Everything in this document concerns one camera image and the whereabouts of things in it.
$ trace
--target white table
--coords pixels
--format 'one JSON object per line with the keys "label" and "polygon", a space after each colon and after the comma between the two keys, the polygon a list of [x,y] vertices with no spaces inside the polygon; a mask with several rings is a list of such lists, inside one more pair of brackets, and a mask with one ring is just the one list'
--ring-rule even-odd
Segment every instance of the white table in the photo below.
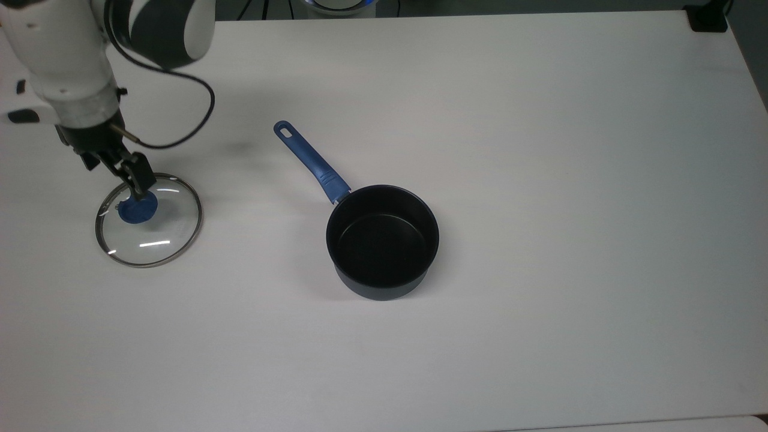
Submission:
{"label": "white table", "polygon": [[[145,141],[204,112],[203,90],[112,58]],[[217,110],[148,155],[207,219],[159,268],[96,245],[106,170],[50,127],[0,128],[2,429],[768,411],[768,115],[730,33],[683,12],[226,23],[189,70]],[[431,206],[441,245],[416,291],[380,303],[339,281],[332,206],[273,136],[283,119],[353,188]]]}

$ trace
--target black cable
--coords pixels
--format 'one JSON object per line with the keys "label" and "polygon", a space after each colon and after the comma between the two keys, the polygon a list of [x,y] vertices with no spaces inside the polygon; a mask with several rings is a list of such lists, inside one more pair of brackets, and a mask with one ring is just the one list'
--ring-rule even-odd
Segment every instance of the black cable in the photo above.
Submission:
{"label": "black cable", "polygon": [[241,20],[243,18],[243,15],[245,15],[245,11],[248,10],[248,6],[250,6],[251,0],[248,0],[245,2],[245,6],[243,6],[243,10],[240,11],[240,14],[237,16],[237,21]]}
{"label": "black cable", "polygon": [[152,145],[152,144],[147,144],[147,143],[143,142],[142,140],[140,140],[138,138],[136,138],[135,141],[133,139],[131,139],[136,144],[138,144],[138,145],[140,145],[142,147],[153,148],[155,150],[163,150],[165,148],[176,147],[177,145],[179,145],[179,144],[185,142],[186,140],[192,138],[193,136],[195,136],[195,134],[198,133],[198,131],[200,129],[202,129],[202,127],[208,122],[208,119],[210,118],[211,113],[214,112],[214,105],[216,104],[216,95],[214,94],[214,90],[210,87],[210,85],[208,85],[207,82],[203,81],[202,79],[200,79],[198,77],[195,77],[195,76],[192,76],[192,75],[183,74],[181,72],[167,71],[165,69],[156,68],[154,66],[147,65],[146,63],[142,63],[141,61],[138,61],[137,59],[135,59],[135,58],[131,57],[130,55],[128,55],[128,53],[123,50],[123,48],[118,43],[117,39],[114,37],[114,32],[113,32],[113,29],[112,29],[112,17],[111,17],[112,16],[112,14],[111,14],[112,3],[113,3],[113,0],[106,0],[106,2],[104,2],[104,30],[107,32],[107,36],[109,37],[110,42],[112,42],[112,45],[114,46],[114,48],[116,50],[118,50],[118,52],[123,57],[125,57],[126,60],[128,60],[129,62],[133,63],[134,65],[136,65],[136,66],[138,66],[140,68],[144,68],[144,69],[147,69],[147,70],[150,70],[150,71],[159,72],[161,74],[173,75],[173,76],[176,76],[176,77],[179,77],[179,78],[184,78],[184,79],[188,79],[188,80],[191,80],[191,81],[195,81],[196,83],[198,83],[198,84],[202,85],[203,87],[205,87],[206,90],[208,90],[208,95],[210,96],[210,104],[208,105],[208,112],[205,113],[205,116],[203,116],[203,120],[200,121],[200,123],[195,127],[195,129],[192,129],[192,132],[190,132],[189,134],[184,136],[182,139],[174,141],[174,142],[171,142],[170,144],[165,144],[165,145]]}
{"label": "black cable", "polygon": [[266,10],[270,7],[270,0],[264,0],[264,6],[261,8],[261,21],[266,20]]}

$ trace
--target glass lid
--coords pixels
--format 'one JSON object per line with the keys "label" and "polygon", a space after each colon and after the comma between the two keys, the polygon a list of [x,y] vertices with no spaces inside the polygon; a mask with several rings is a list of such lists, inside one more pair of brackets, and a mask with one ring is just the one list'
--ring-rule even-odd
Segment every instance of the glass lid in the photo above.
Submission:
{"label": "glass lid", "polygon": [[203,224],[197,192],[179,177],[155,173],[157,181],[140,201],[125,184],[104,200],[96,216],[96,238],[113,260],[153,267],[181,255]]}

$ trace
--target saucepan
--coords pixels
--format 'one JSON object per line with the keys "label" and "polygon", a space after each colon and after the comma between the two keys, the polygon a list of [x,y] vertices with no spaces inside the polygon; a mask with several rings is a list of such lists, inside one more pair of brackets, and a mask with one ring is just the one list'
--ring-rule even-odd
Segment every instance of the saucepan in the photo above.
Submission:
{"label": "saucepan", "polygon": [[326,244],[344,284],[372,300],[392,300],[413,291],[437,255],[439,230],[427,204],[410,191],[377,184],[356,191],[287,121],[275,134],[315,175],[336,207]]}

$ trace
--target blue handle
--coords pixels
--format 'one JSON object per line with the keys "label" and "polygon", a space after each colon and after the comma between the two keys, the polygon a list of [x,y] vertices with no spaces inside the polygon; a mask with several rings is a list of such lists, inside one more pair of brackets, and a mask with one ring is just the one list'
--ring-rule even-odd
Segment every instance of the blue handle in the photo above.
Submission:
{"label": "blue handle", "polygon": [[283,143],[296,155],[304,165],[310,169],[312,174],[323,186],[323,190],[328,195],[332,203],[341,201],[347,196],[351,189],[349,185],[339,176],[339,174],[328,165],[325,159],[306,142],[303,136],[287,121],[278,121],[275,124],[275,135],[283,140]]}

